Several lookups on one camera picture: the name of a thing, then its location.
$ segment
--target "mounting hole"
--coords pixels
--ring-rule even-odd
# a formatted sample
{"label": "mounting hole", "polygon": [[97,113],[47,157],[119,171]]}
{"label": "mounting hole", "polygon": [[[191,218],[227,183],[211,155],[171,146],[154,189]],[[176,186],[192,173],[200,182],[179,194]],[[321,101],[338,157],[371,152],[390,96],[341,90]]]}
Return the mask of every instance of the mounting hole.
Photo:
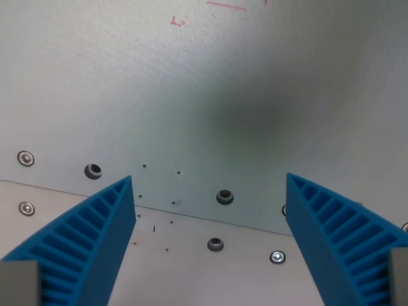
{"label": "mounting hole", "polygon": [[219,238],[211,238],[207,242],[207,247],[212,252],[219,252],[224,248],[224,242]]}
{"label": "mounting hole", "polygon": [[271,263],[280,265],[286,261],[286,255],[282,251],[273,251],[270,253],[269,260]]}
{"label": "mounting hole", "polygon": [[97,164],[87,164],[84,173],[88,179],[97,180],[102,176],[102,169]]}
{"label": "mounting hole", "polygon": [[223,189],[217,193],[216,199],[221,205],[228,205],[234,200],[234,195],[231,191]]}

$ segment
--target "countersunk hole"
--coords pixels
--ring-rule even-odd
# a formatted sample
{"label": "countersunk hole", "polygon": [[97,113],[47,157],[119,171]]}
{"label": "countersunk hole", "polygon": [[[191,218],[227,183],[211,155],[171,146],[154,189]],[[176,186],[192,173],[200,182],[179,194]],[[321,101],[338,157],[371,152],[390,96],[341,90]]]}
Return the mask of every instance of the countersunk hole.
{"label": "countersunk hole", "polygon": [[223,189],[217,193],[216,199],[217,202],[220,203],[221,205],[229,205],[233,202],[234,195],[231,191]]}
{"label": "countersunk hole", "polygon": [[224,242],[219,238],[211,238],[207,242],[207,247],[212,252],[219,252],[224,249]]}
{"label": "countersunk hole", "polygon": [[102,169],[97,164],[87,164],[84,173],[88,179],[97,180],[102,176]]}
{"label": "countersunk hole", "polygon": [[218,239],[218,238],[211,238],[211,242],[212,242],[212,244],[220,244],[221,239]]}

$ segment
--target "white metal wall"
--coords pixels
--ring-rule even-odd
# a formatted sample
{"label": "white metal wall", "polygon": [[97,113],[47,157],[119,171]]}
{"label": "white metal wall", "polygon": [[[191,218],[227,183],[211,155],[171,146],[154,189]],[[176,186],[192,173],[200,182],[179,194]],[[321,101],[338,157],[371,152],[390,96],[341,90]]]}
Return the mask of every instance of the white metal wall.
{"label": "white metal wall", "polygon": [[290,235],[290,171],[405,223],[408,2],[207,2],[0,1],[0,179]]}
{"label": "white metal wall", "polygon": [[[10,182],[0,182],[0,194],[0,257],[84,199]],[[18,211],[22,201],[34,205],[33,216]],[[140,217],[109,306],[323,306],[293,237],[142,207],[136,211]],[[221,252],[207,249],[214,237],[225,243]],[[276,250],[286,253],[285,263],[269,261]]]}

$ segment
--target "white floor panel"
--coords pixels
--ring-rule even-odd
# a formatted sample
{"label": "white floor panel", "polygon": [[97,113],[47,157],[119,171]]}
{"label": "white floor panel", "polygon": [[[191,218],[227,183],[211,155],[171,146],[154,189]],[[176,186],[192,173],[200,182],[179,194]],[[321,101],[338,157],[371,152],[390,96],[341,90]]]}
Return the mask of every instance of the white floor panel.
{"label": "white floor panel", "polygon": [[[0,194],[0,256],[84,199],[4,181]],[[18,211],[21,201],[34,205],[33,216]],[[136,213],[109,306],[323,305],[293,237],[149,208]],[[207,249],[214,237],[225,244],[221,252]],[[270,262],[276,250],[285,263]]]}

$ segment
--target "screw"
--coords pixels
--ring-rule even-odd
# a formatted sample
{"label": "screw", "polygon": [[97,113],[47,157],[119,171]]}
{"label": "screw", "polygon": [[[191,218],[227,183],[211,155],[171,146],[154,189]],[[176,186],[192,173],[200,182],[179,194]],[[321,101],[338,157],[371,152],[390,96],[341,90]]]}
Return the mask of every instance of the screw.
{"label": "screw", "polygon": [[25,167],[31,167],[34,164],[34,156],[28,151],[20,151],[17,154],[17,160]]}
{"label": "screw", "polygon": [[281,264],[284,263],[286,260],[286,255],[282,251],[274,251],[269,256],[269,260],[272,263]]}
{"label": "screw", "polygon": [[35,213],[35,208],[33,206],[33,204],[29,203],[29,202],[21,202],[20,205],[18,206],[18,210],[26,216],[30,216],[30,215],[34,215]]}

